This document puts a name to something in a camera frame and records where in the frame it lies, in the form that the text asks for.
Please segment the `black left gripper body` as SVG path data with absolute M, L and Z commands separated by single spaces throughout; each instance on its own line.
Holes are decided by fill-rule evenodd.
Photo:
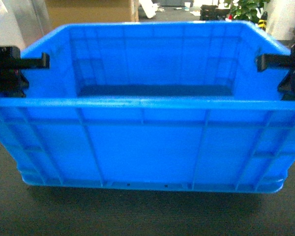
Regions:
M 0 62 L 6 59 L 20 59 L 21 51 L 17 46 L 1 46 Z M 25 98 L 25 89 L 29 82 L 17 68 L 3 68 L 0 66 L 0 93 L 5 97 Z

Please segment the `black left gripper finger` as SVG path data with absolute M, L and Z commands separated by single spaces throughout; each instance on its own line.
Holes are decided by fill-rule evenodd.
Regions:
M 42 53 L 41 58 L 21 59 L 20 69 L 49 69 L 50 56 L 47 53 Z

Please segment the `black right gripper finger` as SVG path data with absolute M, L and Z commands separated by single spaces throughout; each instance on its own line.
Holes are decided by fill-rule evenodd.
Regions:
M 257 57 L 257 71 L 263 72 L 268 68 L 290 68 L 291 57 L 287 55 L 262 54 Z

